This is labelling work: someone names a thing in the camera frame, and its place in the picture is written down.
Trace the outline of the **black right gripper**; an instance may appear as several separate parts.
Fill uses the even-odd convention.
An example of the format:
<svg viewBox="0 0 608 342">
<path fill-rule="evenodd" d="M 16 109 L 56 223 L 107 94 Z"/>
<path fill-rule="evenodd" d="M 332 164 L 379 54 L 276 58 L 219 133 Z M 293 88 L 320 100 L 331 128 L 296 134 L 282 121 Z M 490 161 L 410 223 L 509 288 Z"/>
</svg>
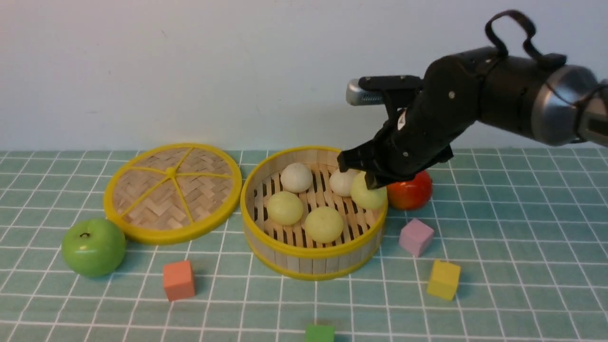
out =
<svg viewBox="0 0 608 342">
<path fill-rule="evenodd" d="M 449 160 L 453 140 L 453 126 L 415 102 L 395 120 L 386 121 L 373 139 L 341 151 L 337 164 L 340 172 L 364 171 L 367 189 L 381 189 L 410 181 L 432 165 Z"/>
</svg>

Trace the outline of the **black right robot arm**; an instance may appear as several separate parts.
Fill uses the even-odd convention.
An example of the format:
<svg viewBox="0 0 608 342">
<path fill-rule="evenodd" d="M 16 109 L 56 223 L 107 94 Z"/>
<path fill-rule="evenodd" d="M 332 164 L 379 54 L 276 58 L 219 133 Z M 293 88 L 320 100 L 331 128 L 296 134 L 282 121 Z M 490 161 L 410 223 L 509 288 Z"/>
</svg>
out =
<svg viewBox="0 0 608 342">
<path fill-rule="evenodd" d="M 497 13 L 484 29 L 492 46 L 435 60 L 422 78 L 351 80 L 347 102 L 383 105 L 387 120 L 337 156 L 340 171 L 364 171 L 369 189 L 411 181 L 450 160 L 450 143 L 476 122 L 548 146 L 608 144 L 606 82 L 563 54 L 539 52 L 536 27 L 521 11 Z"/>
</svg>

